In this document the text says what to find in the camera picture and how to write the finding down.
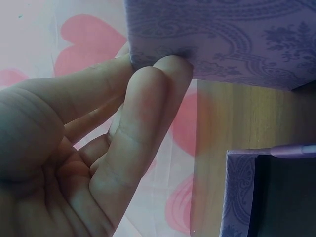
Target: wood grain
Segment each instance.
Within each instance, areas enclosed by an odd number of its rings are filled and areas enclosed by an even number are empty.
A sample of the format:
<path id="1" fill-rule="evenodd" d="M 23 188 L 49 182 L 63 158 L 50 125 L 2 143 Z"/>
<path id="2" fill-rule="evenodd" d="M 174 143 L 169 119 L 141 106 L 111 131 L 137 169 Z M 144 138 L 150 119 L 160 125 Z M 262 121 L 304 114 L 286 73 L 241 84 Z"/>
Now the wood grain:
<path id="1" fill-rule="evenodd" d="M 191 233 L 218 237 L 226 151 L 316 143 L 316 83 L 284 92 L 199 81 L 198 90 Z"/>

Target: purple box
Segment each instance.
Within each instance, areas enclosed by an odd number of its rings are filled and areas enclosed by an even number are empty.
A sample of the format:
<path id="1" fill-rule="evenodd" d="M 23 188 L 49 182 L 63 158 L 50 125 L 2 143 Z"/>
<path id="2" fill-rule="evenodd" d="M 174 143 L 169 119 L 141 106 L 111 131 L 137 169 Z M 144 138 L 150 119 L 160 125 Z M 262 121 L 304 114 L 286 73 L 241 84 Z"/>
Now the purple box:
<path id="1" fill-rule="evenodd" d="M 316 236 L 316 145 L 229 151 L 220 237 Z"/>
<path id="2" fill-rule="evenodd" d="M 179 55 L 194 78 L 291 90 L 315 80 L 315 0 L 125 0 L 131 60 Z"/>

